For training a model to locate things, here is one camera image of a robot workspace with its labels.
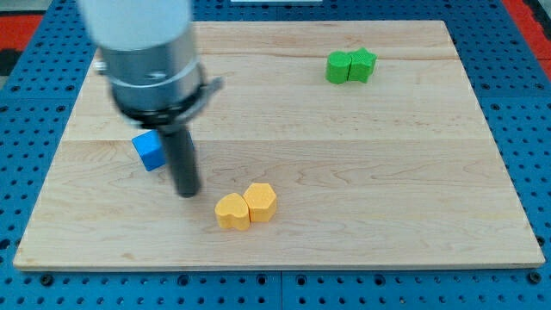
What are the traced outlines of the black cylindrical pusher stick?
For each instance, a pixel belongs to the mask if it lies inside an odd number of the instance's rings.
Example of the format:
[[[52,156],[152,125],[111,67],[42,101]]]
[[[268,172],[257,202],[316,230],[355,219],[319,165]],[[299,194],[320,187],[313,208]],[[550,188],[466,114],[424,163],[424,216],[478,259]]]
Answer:
[[[186,126],[171,126],[160,127],[157,131],[176,192],[184,198],[197,195],[201,180],[189,130]]]

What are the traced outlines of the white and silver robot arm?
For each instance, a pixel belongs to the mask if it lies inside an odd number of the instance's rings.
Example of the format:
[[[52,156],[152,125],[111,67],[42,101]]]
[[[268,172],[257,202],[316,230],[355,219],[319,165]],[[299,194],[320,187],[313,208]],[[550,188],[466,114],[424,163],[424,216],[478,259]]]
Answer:
[[[153,129],[182,197],[201,180],[188,123],[221,89],[207,79],[195,44],[189,0],[77,0],[88,36],[100,50],[97,70],[118,110],[136,127]]]

